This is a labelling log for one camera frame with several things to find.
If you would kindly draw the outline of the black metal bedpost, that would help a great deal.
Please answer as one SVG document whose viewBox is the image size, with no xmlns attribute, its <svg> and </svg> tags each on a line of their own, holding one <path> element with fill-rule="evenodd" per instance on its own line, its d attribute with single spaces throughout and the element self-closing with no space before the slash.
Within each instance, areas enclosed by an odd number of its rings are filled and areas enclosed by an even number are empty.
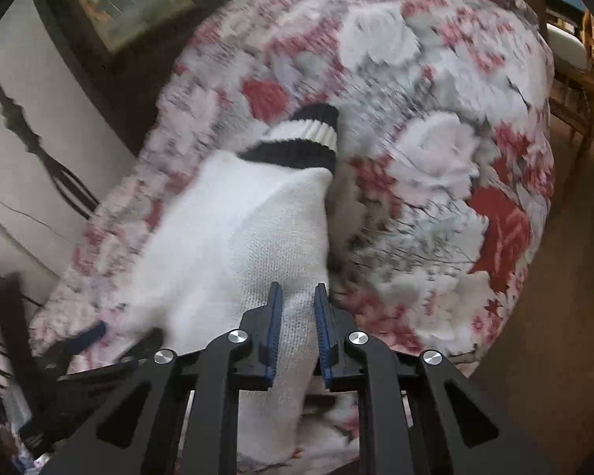
<svg viewBox="0 0 594 475">
<path fill-rule="evenodd" d="M 68 167 L 45 150 L 42 139 L 27 122 L 23 107 L 7 95 L 1 82 L 0 105 L 6 129 L 15 134 L 27 152 L 42 163 L 62 200 L 78 215 L 90 219 L 99 205 L 98 199 Z"/>
</svg>

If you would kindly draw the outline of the white sweater with black stripes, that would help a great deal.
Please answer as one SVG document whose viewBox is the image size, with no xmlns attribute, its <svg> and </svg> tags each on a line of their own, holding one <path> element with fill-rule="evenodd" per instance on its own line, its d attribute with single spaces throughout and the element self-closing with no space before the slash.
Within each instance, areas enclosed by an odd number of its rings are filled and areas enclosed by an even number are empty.
<svg viewBox="0 0 594 475">
<path fill-rule="evenodd" d="M 273 284 L 282 287 L 276 378 L 240 399 L 238 449 L 259 463 L 293 455 L 318 358 L 313 301 L 328 279 L 325 200 L 338 118 L 336 107 L 310 104 L 247 149 L 211 153 L 119 295 L 125 334 L 158 327 L 169 348 L 186 354 L 236 328 Z"/>
</svg>

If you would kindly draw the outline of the floral red white bedspread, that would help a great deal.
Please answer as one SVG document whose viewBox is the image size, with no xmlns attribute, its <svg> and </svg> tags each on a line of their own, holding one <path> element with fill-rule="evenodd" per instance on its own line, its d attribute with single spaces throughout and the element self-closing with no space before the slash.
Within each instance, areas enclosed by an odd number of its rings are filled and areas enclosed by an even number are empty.
<svg viewBox="0 0 594 475">
<path fill-rule="evenodd" d="M 471 373 L 508 322 L 554 192 L 552 53 L 524 0 L 244 0 L 194 32 L 133 168 L 97 209 L 33 345 L 104 321 L 77 370 L 139 337 L 119 295 L 168 208 L 217 150 L 240 152 L 297 110 L 336 107 L 326 200 L 335 303 L 396 351 Z M 358 455 L 351 395 L 308 402 L 287 460 L 243 474 L 328 474 Z"/>
</svg>

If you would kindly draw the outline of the wooden chair with white cushion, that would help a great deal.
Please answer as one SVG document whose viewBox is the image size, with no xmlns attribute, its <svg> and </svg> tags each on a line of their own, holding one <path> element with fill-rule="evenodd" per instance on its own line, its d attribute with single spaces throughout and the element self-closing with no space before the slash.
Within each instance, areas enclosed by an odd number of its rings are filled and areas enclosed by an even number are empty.
<svg viewBox="0 0 594 475">
<path fill-rule="evenodd" d="M 579 167 L 594 140 L 594 15 L 585 10 L 577 21 L 546 9 L 548 45 L 555 62 L 550 109 L 570 128 L 570 144 L 581 135 L 573 168 Z"/>
</svg>

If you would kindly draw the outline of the dark framed landscape painting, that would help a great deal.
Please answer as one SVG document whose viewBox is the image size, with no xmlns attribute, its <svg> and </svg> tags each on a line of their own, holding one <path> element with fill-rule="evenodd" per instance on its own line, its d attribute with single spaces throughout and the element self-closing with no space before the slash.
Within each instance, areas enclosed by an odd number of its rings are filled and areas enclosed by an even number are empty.
<svg viewBox="0 0 594 475">
<path fill-rule="evenodd" d="M 131 153 L 195 28 L 229 0 L 33 0 L 81 89 Z"/>
</svg>

